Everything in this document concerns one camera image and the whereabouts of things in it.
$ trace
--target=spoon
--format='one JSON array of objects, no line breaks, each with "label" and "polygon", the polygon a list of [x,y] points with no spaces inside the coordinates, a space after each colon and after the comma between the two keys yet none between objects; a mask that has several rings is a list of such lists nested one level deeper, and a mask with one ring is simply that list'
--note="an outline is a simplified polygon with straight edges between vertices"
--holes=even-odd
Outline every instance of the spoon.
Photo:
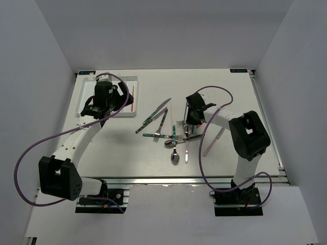
[{"label": "spoon", "polygon": [[178,163],[179,161],[179,155],[176,151],[176,128],[175,128],[175,125],[173,126],[173,145],[174,145],[174,151],[173,153],[171,154],[170,158],[172,159],[172,161],[174,163]]}]

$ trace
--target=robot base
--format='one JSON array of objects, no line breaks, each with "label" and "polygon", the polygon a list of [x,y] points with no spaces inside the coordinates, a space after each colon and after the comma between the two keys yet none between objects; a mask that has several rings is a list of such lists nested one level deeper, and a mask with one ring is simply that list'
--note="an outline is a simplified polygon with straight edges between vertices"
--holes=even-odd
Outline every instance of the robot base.
[{"label": "robot base", "polygon": [[252,209],[261,203],[260,194],[257,188],[254,188],[243,202],[237,202],[232,192],[213,194],[215,198],[215,216],[262,216],[262,207]]},{"label": "robot base", "polygon": [[[124,204],[124,189],[108,189],[108,198],[114,200],[118,205]],[[107,200],[92,200],[79,198],[75,213],[120,213],[119,209]]]}]

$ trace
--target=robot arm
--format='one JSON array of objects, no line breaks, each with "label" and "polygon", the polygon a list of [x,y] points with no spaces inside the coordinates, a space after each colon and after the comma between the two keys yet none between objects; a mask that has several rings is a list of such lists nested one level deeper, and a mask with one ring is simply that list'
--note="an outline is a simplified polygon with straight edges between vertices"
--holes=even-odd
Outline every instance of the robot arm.
[{"label": "robot arm", "polygon": [[[119,110],[124,104],[127,90],[121,82],[118,85],[123,95],[119,95],[118,87],[110,80],[100,77],[95,86],[95,94],[85,103],[77,125],[83,126],[95,122],[109,116],[112,111]],[[128,96],[126,105],[133,103],[133,97],[130,94]],[[39,176],[43,193],[72,201],[80,195],[105,196],[107,192],[105,181],[81,178],[77,172],[79,160],[104,123],[105,121],[98,122],[71,133],[66,142],[51,157],[41,158]]]},{"label": "robot arm", "polygon": [[[188,102],[186,123],[189,125],[209,121],[218,109],[214,104],[206,105],[199,93],[188,96],[186,100]],[[270,138],[258,114],[254,111],[242,114],[223,109],[215,116],[212,123],[230,130],[234,148],[239,154],[231,186],[237,186],[252,178],[261,155],[270,145]],[[254,180],[251,180],[241,186],[240,190],[249,190],[253,187]]]}]

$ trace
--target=silver knife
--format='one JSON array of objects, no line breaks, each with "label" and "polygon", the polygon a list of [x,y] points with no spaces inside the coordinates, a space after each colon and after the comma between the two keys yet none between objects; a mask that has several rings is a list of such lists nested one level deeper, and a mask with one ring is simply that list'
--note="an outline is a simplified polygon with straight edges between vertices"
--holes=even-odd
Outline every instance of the silver knife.
[{"label": "silver knife", "polygon": [[162,107],[165,106],[165,104],[167,104],[172,98],[169,98],[167,100],[165,100],[164,102],[162,102],[162,104],[160,106],[158,106],[158,108],[142,123],[143,125],[146,124],[147,121],[149,121],[155,114],[157,114],[158,111],[160,111],[162,109]]},{"label": "silver knife", "polygon": [[219,133],[217,134],[217,136],[214,138],[214,140],[211,142],[211,144],[209,145],[209,147],[205,150],[205,152],[203,153],[203,156],[205,157],[208,152],[210,151],[210,149],[214,146],[214,144],[216,143],[216,141],[221,137],[221,135],[224,133],[225,128],[222,128]]},{"label": "silver knife", "polygon": [[135,134],[138,134],[142,129],[144,129],[147,125],[149,125],[151,122],[156,121],[162,114],[164,114],[167,107],[165,107],[162,111],[160,111],[157,115],[155,115],[150,120],[147,120],[145,124],[142,125],[138,130],[135,131]]}]

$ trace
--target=white wall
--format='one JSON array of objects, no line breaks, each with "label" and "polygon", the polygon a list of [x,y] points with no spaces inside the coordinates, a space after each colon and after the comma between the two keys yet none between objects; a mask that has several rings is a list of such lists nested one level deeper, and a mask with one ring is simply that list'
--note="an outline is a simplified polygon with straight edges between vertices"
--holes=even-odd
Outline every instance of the white wall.
[{"label": "white wall", "polygon": [[36,0],[79,69],[254,69],[292,0]]},{"label": "white wall", "polygon": [[[4,0],[0,7],[0,243],[20,244],[31,207],[18,196],[14,165],[35,141],[59,132],[74,74],[33,0]],[[44,143],[27,155],[20,185],[34,200],[38,160],[54,150]]]},{"label": "white wall", "polygon": [[295,0],[256,78],[281,158],[327,244],[327,1]]}]

